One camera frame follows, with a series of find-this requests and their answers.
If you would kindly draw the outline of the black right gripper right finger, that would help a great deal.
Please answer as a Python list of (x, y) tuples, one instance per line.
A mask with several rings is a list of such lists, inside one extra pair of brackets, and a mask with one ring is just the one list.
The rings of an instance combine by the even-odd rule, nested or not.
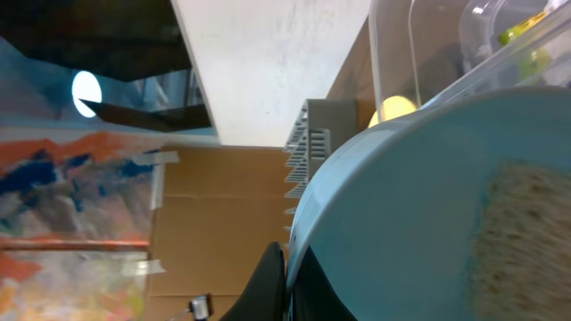
[(311, 247), (295, 279), (291, 316), (293, 321), (356, 321), (336, 295)]

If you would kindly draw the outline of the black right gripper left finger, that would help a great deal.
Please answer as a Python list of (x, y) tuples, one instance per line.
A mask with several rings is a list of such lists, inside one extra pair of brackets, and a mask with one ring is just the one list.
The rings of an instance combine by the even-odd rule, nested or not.
[(268, 245), (236, 303), (219, 321), (282, 321), (286, 294), (284, 254)]

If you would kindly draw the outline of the light blue bowl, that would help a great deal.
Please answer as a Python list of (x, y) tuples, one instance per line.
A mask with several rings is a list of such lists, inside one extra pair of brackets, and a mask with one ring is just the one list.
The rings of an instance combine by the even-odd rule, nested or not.
[(359, 320), (469, 320), (470, 237), (504, 160), (570, 166), (570, 93), (525, 86), (383, 122), (337, 149), (294, 214), (286, 287), (316, 256)]

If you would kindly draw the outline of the grey plastic dishwasher rack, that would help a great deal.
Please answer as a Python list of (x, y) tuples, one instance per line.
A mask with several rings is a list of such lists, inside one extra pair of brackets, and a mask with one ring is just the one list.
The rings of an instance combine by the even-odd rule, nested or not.
[(294, 184), (285, 198), (305, 197), (319, 168), (358, 131), (356, 101), (306, 100), (283, 148), (289, 154), (285, 165), (290, 169), (285, 181)]

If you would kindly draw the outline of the spilled rice food waste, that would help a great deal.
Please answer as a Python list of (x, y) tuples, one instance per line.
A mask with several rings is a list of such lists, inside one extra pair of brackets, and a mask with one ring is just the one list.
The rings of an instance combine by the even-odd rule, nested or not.
[(570, 321), (570, 174), (511, 162), (486, 194), (468, 283), (480, 320)]

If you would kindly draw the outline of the clear plastic waste bin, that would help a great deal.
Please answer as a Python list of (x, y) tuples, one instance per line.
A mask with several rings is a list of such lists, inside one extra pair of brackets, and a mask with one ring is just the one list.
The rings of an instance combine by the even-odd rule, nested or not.
[[(545, 10), (516, 42), (497, 36)], [(570, 86), (570, 3), (547, 0), (373, 0), (368, 16), (377, 109), (401, 95), (418, 109), (513, 86)], [(552, 62), (520, 81), (520, 44)]]

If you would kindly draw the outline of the brown cardboard box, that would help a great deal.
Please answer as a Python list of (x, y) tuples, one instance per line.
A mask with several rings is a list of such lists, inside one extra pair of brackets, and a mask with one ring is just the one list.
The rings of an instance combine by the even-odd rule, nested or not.
[(163, 272), (149, 277), (143, 318), (166, 320), (210, 293), (214, 319), (237, 301), (271, 242), (293, 218), (288, 156), (278, 149), (180, 147), (166, 166), (150, 247)]

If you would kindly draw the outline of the yellow round plate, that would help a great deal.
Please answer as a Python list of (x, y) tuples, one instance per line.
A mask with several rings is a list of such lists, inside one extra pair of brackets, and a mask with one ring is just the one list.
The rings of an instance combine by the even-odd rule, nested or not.
[(373, 114), (368, 124), (369, 128), (374, 127), (379, 122), (399, 118), (410, 114), (418, 109), (409, 98), (401, 95), (394, 95), (383, 100), (379, 109)]

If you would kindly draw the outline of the yellow green wrapper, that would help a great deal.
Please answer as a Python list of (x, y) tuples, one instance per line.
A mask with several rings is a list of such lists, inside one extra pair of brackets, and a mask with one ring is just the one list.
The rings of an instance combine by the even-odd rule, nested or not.
[[(502, 46), (514, 43), (547, 16), (548, 13), (545, 10), (532, 15), (503, 31), (497, 36), (497, 40)], [(550, 66), (552, 59), (546, 49), (542, 47), (533, 49), (529, 42), (520, 44), (518, 47), (524, 50), (524, 52), (518, 55), (517, 60), (517, 73), (520, 81), (538, 76)]]

